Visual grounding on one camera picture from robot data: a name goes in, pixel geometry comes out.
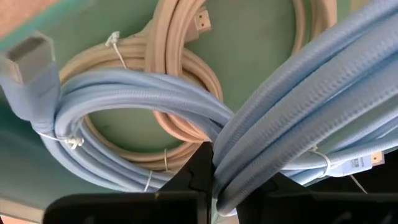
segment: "green surface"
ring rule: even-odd
[[[338,2],[341,19],[347,15],[350,3]],[[113,31],[121,31],[122,36],[139,31],[152,17],[156,3],[64,0],[11,36],[15,38],[2,40],[0,47],[39,27],[53,38],[61,67],[78,52],[104,42]],[[187,47],[215,71],[225,103],[236,111],[289,57],[295,34],[294,9],[291,0],[209,0],[207,7],[213,30]],[[30,125],[15,117],[9,108],[0,108],[0,116],[0,197],[44,208],[63,195],[108,191],[64,169]],[[158,151],[179,143],[160,128],[150,111],[102,111],[91,117],[108,139],[131,150]]]

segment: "cable tie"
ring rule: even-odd
[[[152,171],[150,170],[149,171],[149,176],[148,176],[148,181],[147,181],[147,184],[145,185],[145,188],[144,188],[144,192],[147,192],[148,191],[148,188],[149,188],[149,184],[150,184],[150,180],[151,180],[151,178],[152,178]]]
[[[330,159],[329,159],[324,153],[318,152],[317,149],[318,149],[318,146],[314,146],[314,147],[310,150],[310,152],[312,152],[312,153],[314,153],[314,154],[316,154],[316,155],[318,155],[318,156],[322,156],[322,158],[324,158],[324,159],[326,160],[326,170],[325,170],[325,173],[323,173],[322,176],[318,177],[318,178],[322,178],[322,177],[325,177],[325,176],[327,175],[328,171],[330,170],[331,161],[330,161]]]
[[[169,168],[167,167],[167,149],[164,149],[164,168],[166,172],[169,171]]]
[[[49,136],[47,134],[40,133],[40,132],[37,132],[37,134],[39,134],[40,136],[43,136],[45,138],[54,140],[54,141],[59,141],[59,142],[64,142],[64,143],[67,143],[67,144],[71,144],[72,146],[71,146],[70,149],[75,150],[78,146],[81,147],[83,145],[83,143],[85,142],[85,140],[83,138],[79,138],[79,137],[76,136],[77,131],[78,131],[78,129],[81,126],[82,123],[83,123],[83,118],[78,120],[77,125],[75,126],[75,128],[73,128],[72,133],[67,138],[59,139],[59,138],[51,137],[51,136]]]
[[[113,33],[108,37],[108,39],[106,40],[105,46],[109,47],[109,46],[112,44],[114,51],[115,51],[116,54],[118,55],[120,61],[122,61],[123,67],[124,67],[125,69],[127,69],[126,63],[124,63],[123,57],[122,57],[122,55],[120,54],[120,51],[119,51],[119,49],[118,49],[118,46],[116,45],[117,42],[118,42],[118,40],[119,40],[119,38],[120,38],[120,32],[119,32],[119,31],[113,32]]]
[[[67,143],[67,144],[71,144],[72,146],[71,146],[70,149],[72,149],[72,150],[75,150],[78,146],[82,146],[83,143],[85,142],[85,140],[84,140],[83,138],[66,138],[66,139],[59,139],[59,138],[51,137],[51,136],[46,135],[46,134],[44,134],[44,133],[39,133],[39,132],[38,132],[37,134],[39,134],[40,136],[43,136],[43,137],[45,137],[45,138],[54,140],[54,141],[65,142],[65,143]]]

